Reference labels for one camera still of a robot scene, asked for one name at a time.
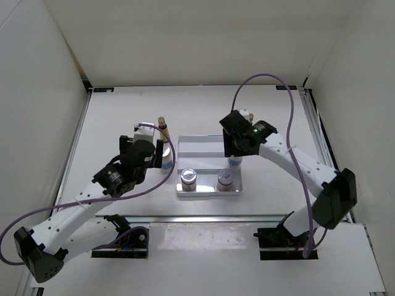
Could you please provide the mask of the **blue-label silver-cap jar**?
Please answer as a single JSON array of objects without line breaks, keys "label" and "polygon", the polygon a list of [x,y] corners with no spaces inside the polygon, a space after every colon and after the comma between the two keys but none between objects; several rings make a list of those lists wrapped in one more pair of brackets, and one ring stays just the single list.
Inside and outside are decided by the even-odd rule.
[{"label": "blue-label silver-cap jar", "polygon": [[230,168],[240,167],[242,161],[243,157],[235,157],[234,155],[232,155],[231,157],[228,157],[228,166]]},{"label": "blue-label silver-cap jar", "polygon": [[171,170],[172,165],[173,165],[172,150],[170,147],[167,147],[162,154],[162,166],[161,166],[162,172],[166,173],[169,170]]}]

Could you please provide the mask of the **brown spice jar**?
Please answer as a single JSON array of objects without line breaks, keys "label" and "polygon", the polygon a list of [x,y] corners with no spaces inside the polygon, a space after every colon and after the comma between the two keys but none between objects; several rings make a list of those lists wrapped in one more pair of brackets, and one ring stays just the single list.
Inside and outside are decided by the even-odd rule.
[{"label": "brown spice jar", "polygon": [[217,189],[219,191],[230,191],[234,182],[234,173],[229,168],[224,168],[217,175]]},{"label": "brown spice jar", "polygon": [[194,191],[197,182],[197,173],[192,168],[185,168],[181,174],[181,186],[184,191]]}]

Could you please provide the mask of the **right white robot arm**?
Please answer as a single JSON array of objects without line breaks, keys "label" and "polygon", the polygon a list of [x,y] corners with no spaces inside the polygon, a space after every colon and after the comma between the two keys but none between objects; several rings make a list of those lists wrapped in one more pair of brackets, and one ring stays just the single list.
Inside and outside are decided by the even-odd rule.
[{"label": "right white robot arm", "polygon": [[289,214],[280,224],[277,239],[290,247],[317,227],[334,229],[357,203],[355,174],[345,168],[335,170],[287,145],[286,140],[269,123],[249,123],[239,111],[220,120],[223,128],[225,156],[258,155],[301,182],[308,197],[304,208]]}]

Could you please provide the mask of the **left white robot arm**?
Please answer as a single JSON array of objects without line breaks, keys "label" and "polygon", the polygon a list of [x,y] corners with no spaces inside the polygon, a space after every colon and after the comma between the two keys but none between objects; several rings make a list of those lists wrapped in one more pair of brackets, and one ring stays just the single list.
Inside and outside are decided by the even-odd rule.
[{"label": "left white robot arm", "polygon": [[139,245],[147,235],[142,226],[130,227],[122,216],[107,215],[99,223],[90,219],[141,184],[150,168],[162,166],[164,141],[121,136],[120,153],[99,170],[72,203],[32,228],[14,232],[17,253],[35,281],[52,279],[71,259],[106,248]]}]

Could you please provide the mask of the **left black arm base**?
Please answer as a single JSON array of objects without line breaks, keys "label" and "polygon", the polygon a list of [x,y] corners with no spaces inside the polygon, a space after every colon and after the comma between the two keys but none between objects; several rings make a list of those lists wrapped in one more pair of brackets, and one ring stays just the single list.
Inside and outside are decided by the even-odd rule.
[{"label": "left black arm base", "polygon": [[115,226],[115,242],[91,251],[91,258],[147,259],[149,255],[149,229],[132,226],[125,217],[106,215],[104,219]]}]

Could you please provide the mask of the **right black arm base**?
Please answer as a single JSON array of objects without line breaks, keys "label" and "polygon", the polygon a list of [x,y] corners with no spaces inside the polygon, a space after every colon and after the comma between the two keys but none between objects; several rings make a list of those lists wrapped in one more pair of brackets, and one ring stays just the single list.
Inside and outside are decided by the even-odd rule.
[{"label": "right black arm base", "polygon": [[305,260],[303,251],[308,246],[309,231],[294,237],[284,227],[285,221],[294,213],[286,215],[274,228],[258,228],[253,234],[257,238],[260,260]]}]

